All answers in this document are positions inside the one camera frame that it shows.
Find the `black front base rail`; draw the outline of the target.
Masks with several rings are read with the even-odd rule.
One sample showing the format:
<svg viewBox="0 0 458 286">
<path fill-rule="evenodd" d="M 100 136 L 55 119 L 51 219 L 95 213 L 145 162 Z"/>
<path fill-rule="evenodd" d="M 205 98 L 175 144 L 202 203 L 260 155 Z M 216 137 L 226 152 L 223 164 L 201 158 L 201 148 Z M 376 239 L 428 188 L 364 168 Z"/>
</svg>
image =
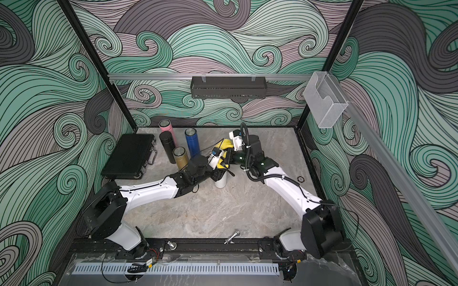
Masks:
<svg viewBox="0 0 458 286">
<path fill-rule="evenodd" d="M 177 248 L 170 250 L 168 241 L 175 242 Z M 148 238 L 146 246 L 125 250 L 109 240 L 76 239 L 70 246 L 71 253 L 114 253 L 121 257 L 137 258 L 143 254 L 163 255 L 165 253 L 253 253 L 273 254 L 280 250 L 280 241 L 275 238 L 235 238 L 234 244 L 224 244 L 224 238 Z"/>
</svg>

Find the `black thermos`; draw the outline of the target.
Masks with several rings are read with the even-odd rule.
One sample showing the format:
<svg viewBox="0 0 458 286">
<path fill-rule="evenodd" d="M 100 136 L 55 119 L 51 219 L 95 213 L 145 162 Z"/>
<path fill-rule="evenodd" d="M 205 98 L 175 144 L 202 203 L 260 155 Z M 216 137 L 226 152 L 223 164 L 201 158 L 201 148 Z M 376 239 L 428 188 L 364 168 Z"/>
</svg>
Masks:
<svg viewBox="0 0 458 286">
<path fill-rule="evenodd" d="M 166 155 L 167 155 L 167 158 L 169 160 L 170 163 L 172 164 L 175 164 L 176 161 L 175 161 L 175 158 L 174 158 L 174 154 L 173 154 L 173 151 L 174 149 L 176 148 L 175 146 L 175 142 L 174 142 L 174 138 L 173 138 L 173 135 L 172 133 L 170 133 L 169 131 L 163 131 L 160 133 L 159 135 L 159 139 L 162 143 L 162 146 L 166 152 Z"/>
</svg>

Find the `black wall shelf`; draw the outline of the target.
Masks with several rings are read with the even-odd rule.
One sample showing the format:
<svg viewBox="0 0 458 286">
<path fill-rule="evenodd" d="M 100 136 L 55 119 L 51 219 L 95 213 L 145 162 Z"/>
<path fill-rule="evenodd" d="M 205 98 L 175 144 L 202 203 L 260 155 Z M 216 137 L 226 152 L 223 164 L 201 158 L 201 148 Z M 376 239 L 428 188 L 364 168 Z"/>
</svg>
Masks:
<svg viewBox="0 0 458 286">
<path fill-rule="evenodd" d="M 267 81 L 258 76 L 195 76 L 190 89 L 197 99 L 265 98 Z"/>
</svg>

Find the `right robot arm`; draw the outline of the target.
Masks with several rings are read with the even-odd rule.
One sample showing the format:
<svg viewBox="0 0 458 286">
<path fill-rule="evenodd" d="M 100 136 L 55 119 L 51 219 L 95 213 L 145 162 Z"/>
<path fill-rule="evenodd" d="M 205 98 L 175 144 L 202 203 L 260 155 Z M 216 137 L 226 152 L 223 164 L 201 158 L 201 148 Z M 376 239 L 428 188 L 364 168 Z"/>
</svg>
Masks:
<svg viewBox="0 0 458 286">
<path fill-rule="evenodd" d="M 343 242 L 343 222 L 334 202 L 312 195 L 290 178 L 275 160 L 264 155 L 258 136 L 236 129 L 229 137 L 233 145 L 229 164 L 240 165 L 250 181 L 273 189 L 301 218 L 299 230 L 286 230 L 277 236 L 282 250 L 306 251 L 320 259 Z"/>
</svg>

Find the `white thermos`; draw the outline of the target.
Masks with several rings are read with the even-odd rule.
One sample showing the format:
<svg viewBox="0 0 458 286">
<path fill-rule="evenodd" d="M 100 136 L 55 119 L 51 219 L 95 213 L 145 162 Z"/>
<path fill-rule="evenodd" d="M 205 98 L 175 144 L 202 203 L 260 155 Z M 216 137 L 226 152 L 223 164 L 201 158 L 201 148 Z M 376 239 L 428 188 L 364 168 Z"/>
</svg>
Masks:
<svg viewBox="0 0 458 286">
<path fill-rule="evenodd" d="M 227 174 L 224 174 L 221 179 L 215 182 L 215 186 L 219 189 L 222 189 L 226 186 L 227 184 Z"/>
</svg>

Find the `silver knob on rail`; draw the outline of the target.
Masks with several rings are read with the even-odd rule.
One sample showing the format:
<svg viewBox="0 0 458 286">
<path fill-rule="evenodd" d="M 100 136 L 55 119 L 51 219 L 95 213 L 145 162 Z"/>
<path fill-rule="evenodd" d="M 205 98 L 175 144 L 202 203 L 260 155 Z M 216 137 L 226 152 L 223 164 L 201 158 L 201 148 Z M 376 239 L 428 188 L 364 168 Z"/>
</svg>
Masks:
<svg viewBox="0 0 458 286">
<path fill-rule="evenodd" d="M 172 242 L 172 241 L 168 241 L 167 245 L 169 245 L 169 249 L 170 250 L 175 250 L 177 248 L 177 244 L 175 242 Z"/>
</svg>

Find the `silver bolt on rail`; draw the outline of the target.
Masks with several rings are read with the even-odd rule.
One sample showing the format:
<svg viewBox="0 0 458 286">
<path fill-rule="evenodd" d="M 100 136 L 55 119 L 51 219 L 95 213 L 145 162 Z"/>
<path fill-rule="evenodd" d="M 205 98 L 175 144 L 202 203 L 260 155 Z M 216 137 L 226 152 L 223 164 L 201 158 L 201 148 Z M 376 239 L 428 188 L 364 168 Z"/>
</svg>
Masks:
<svg viewBox="0 0 458 286">
<path fill-rule="evenodd" d="M 224 244 L 234 244 L 233 240 L 238 236 L 240 236 L 240 231 L 235 230 L 235 232 L 225 240 Z"/>
</svg>

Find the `blue thermos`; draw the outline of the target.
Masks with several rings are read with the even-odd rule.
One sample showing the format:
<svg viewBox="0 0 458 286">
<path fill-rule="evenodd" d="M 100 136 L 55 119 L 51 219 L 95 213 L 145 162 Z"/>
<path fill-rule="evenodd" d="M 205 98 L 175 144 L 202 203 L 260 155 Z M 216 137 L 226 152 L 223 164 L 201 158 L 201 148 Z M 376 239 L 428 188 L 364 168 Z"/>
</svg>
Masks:
<svg viewBox="0 0 458 286">
<path fill-rule="evenodd" d="M 194 128 L 188 128 L 185 130 L 185 136 L 190 157 L 193 158 L 197 155 L 200 155 L 200 144 L 197 130 Z"/>
</svg>

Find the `gold thermos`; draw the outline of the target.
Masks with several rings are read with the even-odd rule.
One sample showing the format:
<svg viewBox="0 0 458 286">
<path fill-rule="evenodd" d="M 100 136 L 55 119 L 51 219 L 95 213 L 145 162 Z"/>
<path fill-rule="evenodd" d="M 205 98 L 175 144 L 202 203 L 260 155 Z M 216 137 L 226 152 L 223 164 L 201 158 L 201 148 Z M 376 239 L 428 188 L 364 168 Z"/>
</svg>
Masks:
<svg viewBox="0 0 458 286">
<path fill-rule="evenodd" d="M 184 169 L 188 165 L 188 155 L 184 147 L 175 147 L 173 150 L 173 156 L 178 170 Z"/>
</svg>

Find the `clear acrylic wall holder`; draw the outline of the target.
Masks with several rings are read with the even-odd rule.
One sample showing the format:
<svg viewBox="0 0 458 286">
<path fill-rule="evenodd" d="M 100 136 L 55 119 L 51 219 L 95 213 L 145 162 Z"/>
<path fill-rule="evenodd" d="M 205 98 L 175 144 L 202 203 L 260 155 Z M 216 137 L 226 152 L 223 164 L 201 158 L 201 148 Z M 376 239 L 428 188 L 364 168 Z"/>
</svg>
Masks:
<svg viewBox="0 0 458 286">
<path fill-rule="evenodd" d="M 312 74 L 303 96 L 320 129 L 332 128 L 348 107 L 338 79 L 326 71 Z"/>
</svg>

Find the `pink thermos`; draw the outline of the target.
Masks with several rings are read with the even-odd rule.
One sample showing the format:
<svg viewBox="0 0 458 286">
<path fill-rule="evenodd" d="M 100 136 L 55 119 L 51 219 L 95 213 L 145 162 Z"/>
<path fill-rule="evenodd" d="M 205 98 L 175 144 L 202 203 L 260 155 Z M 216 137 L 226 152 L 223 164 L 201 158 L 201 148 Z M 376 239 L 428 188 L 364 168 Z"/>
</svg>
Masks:
<svg viewBox="0 0 458 286">
<path fill-rule="evenodd" d="M 171 121 L 168 120 L 168 119 L 163 119 L 159 122 L 159 128 L 161 129 L 162 132 L 170 132 L 172 137 L 173 137 L 173 140 L 174 140 L 174 144 L 175 146 L 177 147 L 178 146 L 178 143 L 177 143 L 177 137 L 175 135 L 175 132 L 174 132 L 174 129 L 172 127 L 172 124 L 171 124 Z"/>
</svg>

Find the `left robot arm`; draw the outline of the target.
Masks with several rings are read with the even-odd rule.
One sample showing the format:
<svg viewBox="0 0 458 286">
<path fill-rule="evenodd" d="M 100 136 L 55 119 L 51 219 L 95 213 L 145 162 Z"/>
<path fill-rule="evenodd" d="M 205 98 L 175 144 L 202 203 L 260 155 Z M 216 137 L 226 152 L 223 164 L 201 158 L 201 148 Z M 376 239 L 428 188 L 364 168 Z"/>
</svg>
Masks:
<svg viewBox="0 0 458 286">
<path fill-rule="evenodd" d="M 229 168 L 229 163 L 227 156 L 196 156 L 178 172 L 155 182 L 131 186 L 108 182 L 83 211 L 91 238 L 107 239 L 126 251 L 141 249 L 143 253 L 146 240 L 138 228 L 124 221 L 125 214 L 154 201 L 176 199 L 192 193 L 207 179 L 218 181 Z"/>
</svg>

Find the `black hard case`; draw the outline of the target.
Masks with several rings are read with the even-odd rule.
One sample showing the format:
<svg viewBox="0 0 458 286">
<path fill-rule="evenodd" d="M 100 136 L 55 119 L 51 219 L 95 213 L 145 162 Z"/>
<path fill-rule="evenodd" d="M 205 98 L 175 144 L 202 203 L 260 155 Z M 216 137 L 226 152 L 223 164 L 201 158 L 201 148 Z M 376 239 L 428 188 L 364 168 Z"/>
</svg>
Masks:
<svg viewBox="0 0 458 286">
<path fill-rule="evenodd" d="M 153 134 L 125 134 L 119 139 L 101 175 L 107 179 L 140 179 L 146 166 L 154 162 L 156 138 Z"/>
</svg>

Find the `yellow grey cleaning cloth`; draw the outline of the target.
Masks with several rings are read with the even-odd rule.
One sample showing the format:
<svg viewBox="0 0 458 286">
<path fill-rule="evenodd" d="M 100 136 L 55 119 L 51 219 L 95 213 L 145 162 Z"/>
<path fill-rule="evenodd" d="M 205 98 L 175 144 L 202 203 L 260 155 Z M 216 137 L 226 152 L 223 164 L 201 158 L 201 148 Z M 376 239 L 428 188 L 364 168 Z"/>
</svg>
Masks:
<svg viewBox="0 0 458 286">
<path fill-rule="evenodd" d="M 222 139 L 214 145 L 214 147 L 220 148 L 223 150 L 223 154 L 218 164 L 218 168 L 230 168 L 231 153 L 234 151 L 233 143 L 229 139 Z"/>
</svg>

